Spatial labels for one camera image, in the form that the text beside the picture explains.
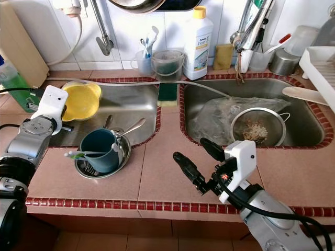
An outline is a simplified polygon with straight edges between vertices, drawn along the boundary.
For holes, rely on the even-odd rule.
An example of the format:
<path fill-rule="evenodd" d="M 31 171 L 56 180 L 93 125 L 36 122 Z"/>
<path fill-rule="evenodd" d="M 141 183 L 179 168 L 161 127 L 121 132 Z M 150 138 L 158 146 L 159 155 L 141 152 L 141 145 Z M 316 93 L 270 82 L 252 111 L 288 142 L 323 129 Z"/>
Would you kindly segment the teal plastic cup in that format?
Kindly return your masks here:
<path fill-rule="evenodd" d="M 100 173 L 109 173 L 119 167 L 120 147 L 116 136 L 109 129 L 89 132 L 81 141 L 81 151 L 98 152 L 98 154 L 86 154 L 84 158 Z"/>

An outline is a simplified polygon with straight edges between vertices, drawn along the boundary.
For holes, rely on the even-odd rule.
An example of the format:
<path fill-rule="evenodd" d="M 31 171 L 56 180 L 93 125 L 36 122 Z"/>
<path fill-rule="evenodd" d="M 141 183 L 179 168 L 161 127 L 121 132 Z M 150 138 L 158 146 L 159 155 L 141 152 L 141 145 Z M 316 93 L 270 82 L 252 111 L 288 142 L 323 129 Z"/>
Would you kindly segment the yellow sponge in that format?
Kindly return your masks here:
<path fill-rule="evenodd" d="M 230 69 L 232 65 L 233 54 L 234 54 L 234 47 L 232 43 L 216 45 L 213 69 L 215 70 Z"/>

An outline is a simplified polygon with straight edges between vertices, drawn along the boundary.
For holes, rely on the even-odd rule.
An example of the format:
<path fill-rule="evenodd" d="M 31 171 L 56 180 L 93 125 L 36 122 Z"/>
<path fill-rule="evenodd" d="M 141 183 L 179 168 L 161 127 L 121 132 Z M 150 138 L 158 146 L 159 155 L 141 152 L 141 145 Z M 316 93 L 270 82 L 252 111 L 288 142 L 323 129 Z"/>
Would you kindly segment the green sponge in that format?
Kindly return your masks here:
<path fill-rule="evenodd" d="M 160 107 L 175 106 L 178 97 L 178 83 L 161 82 L 159 84 L 158 105 Z"/>

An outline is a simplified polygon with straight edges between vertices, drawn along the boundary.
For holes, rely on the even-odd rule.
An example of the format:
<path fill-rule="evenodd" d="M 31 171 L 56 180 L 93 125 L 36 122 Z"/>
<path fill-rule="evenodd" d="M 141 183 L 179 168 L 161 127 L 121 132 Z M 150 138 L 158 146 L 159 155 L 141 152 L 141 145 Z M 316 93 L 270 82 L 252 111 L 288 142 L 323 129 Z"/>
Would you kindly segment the stainless steel cup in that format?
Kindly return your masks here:
<path fill-rule="evenodd" d="M 300 57 L 286 52 L 283 48 L 275 50 L 270 60 L 269 70 L 278 76 L 289 76 L 295 73 Z"/>

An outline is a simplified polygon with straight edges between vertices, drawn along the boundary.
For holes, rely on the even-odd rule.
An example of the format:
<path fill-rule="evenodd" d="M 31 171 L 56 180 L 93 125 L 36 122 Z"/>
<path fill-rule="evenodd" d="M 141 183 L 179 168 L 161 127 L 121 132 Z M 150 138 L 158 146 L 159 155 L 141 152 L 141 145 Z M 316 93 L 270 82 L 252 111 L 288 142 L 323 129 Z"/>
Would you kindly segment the chrome sink faucet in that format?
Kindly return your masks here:
<path fill-rule="evenodd" d="M 230 42 L 237 53 L 253 51 L 254 46 L 263 40 L 268 15 L 275 0 L 247 0 L 237 31 L 230 36 Z"/>

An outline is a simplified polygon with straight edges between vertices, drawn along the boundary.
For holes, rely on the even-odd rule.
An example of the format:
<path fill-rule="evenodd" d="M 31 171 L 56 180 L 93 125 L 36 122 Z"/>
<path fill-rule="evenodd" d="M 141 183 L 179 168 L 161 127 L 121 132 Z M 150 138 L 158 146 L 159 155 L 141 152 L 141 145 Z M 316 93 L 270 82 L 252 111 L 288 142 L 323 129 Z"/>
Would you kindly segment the stainless steel bowl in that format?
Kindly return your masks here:
<path fill-rule="evenodd" d="M 91 165 L 84 159 L 75 160 L 75 169 L 76 171 L 84 178 L 88 179 L 100 179 L 114 175 L 116 172 L 121 170 L 129 160 L 131 155 L 132 146 L 129 143 L 128 139 L 125 137 L 120 137 L 119 139 L 120 152 L 122 157 L 120 158 L 119 167 L 116 170 L 108 173 L 100 173 L 97 170 L 94 170 Z"/>

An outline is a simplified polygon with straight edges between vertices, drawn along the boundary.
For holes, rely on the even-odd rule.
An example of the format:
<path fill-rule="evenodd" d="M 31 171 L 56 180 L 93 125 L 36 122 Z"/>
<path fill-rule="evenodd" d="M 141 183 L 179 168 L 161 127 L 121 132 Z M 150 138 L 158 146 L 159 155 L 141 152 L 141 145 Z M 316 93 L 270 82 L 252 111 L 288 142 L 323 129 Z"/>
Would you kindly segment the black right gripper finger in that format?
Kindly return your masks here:
<path fill-rule="evenodd" d="M 216 144 L 215 142 L 208 140 L 207 138 L 203 137 L 200 139 L 199 143 L 206 152 L 215 160 L 217 161 L 225 161 L 227 158 L 225 157 L 225 151 L 222 146 Z"/>
<path fill-rule="evenodd" d="M 186 175 L 192 184 L 196 187 L 199 193 L 207 192 L 207 182 L 204 176 L 199 172 L 198 168 L 192 161 L 180 152 L 173 153 L 173 159 L 180 166 L 180 169 Z"/>

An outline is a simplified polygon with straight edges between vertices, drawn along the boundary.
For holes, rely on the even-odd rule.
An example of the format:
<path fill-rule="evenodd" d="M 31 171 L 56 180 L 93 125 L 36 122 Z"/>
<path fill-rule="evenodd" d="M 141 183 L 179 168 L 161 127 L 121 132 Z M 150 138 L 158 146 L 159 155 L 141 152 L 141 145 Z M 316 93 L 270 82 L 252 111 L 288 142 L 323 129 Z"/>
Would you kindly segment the clear toothbrush cup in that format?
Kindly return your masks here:
<path fill-rule="evenodd" d="M 136 57 L 131 61 L 131 67 L 136 69 L 141 76 L 152 77 L 154 75 L 151 57 L 147 56 L 144 50 L 136 53 Z"/>

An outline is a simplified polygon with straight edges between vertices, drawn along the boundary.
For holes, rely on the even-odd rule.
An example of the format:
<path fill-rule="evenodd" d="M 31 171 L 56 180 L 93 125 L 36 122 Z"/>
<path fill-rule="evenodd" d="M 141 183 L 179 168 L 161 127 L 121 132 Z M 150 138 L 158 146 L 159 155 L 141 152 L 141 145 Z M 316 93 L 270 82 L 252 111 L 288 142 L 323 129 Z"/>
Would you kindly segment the clear plastic bag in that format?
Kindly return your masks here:
<path fill-rule="evenodd" d="M 271 109 L 277 114 L 291 104 L 283 99 L 266 98 L 216 98 L 205 103 L 198 114 L 189 122 L 191 137 L 197 141 L 203 137 L 216 144 L 231 144 L 231 123 L 240 112 L 254 107 Z"/>

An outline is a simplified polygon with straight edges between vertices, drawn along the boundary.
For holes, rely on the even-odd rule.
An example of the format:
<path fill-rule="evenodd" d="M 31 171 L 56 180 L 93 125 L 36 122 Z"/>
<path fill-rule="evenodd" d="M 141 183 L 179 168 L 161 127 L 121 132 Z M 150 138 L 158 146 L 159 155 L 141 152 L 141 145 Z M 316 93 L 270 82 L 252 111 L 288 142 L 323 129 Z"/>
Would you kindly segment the yellow plastic bowl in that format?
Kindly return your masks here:
<path fill-rule="evenodd" d="M 63 122 L 90 119 L 97 113 L 102 94 L 102 88 L 97 84 L 71 81 L 62 90 L 69 94 L 65 101 Z"/>

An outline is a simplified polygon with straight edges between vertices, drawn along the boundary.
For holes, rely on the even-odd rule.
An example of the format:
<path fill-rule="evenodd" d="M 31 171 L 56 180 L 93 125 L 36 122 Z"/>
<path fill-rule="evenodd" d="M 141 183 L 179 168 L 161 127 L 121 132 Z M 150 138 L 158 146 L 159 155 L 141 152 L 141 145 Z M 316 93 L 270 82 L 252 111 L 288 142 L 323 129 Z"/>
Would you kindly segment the white dish rack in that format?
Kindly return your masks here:
<path fill-rule="evenodd" d="M 304 70 L 304 76 L 310 79 L 335 112 L 335 47 L 307 47 L 299 65 Z"/>

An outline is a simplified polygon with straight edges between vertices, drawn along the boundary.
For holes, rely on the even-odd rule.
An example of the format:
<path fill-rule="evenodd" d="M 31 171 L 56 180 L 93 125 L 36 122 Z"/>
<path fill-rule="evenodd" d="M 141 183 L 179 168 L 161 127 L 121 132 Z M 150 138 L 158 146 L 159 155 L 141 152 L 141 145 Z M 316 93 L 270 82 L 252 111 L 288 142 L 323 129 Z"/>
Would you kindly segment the metal spoon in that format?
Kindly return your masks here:
<path fill-rule="evenodd" d="M 137 122 L 135 122 L 134 124 L 132 124 L 128 129 L 126 129 L 124 132 L 120 132 L 119 134 L 117 134 L 117 139 L 119 139 L 120 137 L 125 136 L 126 134 L 129 134 L 130 132 L 140 128 L 141 126 L 143 126 L 146 123 L 146 119 L 142 118 L 137 120 Z"/>

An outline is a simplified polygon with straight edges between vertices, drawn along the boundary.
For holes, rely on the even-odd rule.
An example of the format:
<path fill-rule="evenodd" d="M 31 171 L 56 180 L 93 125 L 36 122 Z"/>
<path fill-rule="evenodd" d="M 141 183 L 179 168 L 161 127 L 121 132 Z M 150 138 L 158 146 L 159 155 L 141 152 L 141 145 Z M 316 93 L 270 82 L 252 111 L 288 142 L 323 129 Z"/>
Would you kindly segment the white teal toothbrush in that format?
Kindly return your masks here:
<path fill-rule="evenodd" d="M 106 152 L 92 152 L 92 151 L 69 151 L 64 153 L 64 157 L 77 159 L 85 157 L 86 155 L 105 155 Z"/>

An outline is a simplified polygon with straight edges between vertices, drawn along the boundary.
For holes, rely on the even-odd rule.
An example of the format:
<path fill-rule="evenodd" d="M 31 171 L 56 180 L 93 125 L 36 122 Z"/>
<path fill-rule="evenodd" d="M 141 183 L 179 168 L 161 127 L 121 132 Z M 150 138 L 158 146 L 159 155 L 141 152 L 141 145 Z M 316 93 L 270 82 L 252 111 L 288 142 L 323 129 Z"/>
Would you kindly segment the hanging metal pan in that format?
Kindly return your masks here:
<path fill-rule="evenodd" d="M 108 0 L 116 7 L 131 14 L 150 14 L 151 12 L 183 12 L 192 10 L 203 0 Z"/>

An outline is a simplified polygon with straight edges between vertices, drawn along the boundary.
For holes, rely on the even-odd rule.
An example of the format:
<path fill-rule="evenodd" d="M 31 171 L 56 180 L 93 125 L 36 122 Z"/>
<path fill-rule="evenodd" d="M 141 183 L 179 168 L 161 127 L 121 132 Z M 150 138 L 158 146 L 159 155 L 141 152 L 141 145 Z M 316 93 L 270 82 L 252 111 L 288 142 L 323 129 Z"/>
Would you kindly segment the grey wall faucet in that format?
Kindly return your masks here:
<path fill-rule="evenodd" d="M 97 0 L 90 0 L 90 2 L 91 7 L 93 8 L 94 17 L 96 17 L 96 21 L 101 33 L 100 37 L 96 37 L 96 42 L 98 43 L 98 46 L 103 55 L 108 56 L 110 55 L 112 48 L 114 48 L 114 43 L 108 35 L 107 27 L 105 26 L 105 22 L 99 9 Z"/>

